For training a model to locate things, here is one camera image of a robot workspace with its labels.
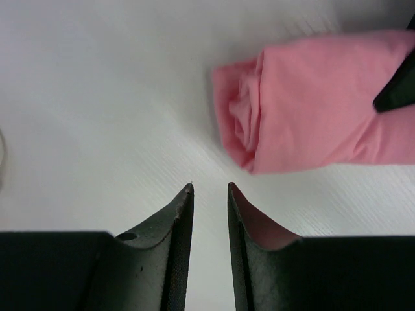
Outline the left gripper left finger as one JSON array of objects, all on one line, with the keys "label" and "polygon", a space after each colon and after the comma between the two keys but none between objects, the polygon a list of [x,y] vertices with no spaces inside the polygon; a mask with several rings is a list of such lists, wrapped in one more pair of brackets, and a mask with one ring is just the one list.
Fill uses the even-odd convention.
[{"label": "left gripper left finger", "polygon": [[183,310],[194,188],[113,236],[1,233],[2,310]]}]

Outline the pink t-shirt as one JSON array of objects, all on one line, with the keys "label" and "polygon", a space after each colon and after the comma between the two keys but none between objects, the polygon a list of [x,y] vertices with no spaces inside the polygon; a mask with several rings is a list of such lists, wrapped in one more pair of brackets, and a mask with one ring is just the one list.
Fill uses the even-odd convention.
[{"label": "pink t-shirt", "polygon": [[373,105],[413,48],[409,30],[311,36],[216,68],[225,150],[252,174],[413,164],[414,106],[378,113]]}]

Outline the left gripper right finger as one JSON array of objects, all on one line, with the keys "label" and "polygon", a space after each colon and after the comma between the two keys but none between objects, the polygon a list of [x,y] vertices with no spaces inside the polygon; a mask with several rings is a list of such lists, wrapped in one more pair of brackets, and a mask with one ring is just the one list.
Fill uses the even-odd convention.
[{"label": "left gripper right finger", "polygon": [[413,310],[412,236],[302,237],[228,185],[238,310]]}]

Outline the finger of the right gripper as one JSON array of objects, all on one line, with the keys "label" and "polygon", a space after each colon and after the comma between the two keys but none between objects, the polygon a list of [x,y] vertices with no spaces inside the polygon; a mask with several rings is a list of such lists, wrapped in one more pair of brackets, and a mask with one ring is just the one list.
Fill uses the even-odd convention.
[{"label": "finger of the right gripper", "polygon": [[415,15],[412,16],[408,26],[407,26],[408,30],[415,30]]},{"label": "finger of the right gripper", "polygon": [[414,51],[398,67],[391,80],[373,100],[378,113],[414,104]]}]

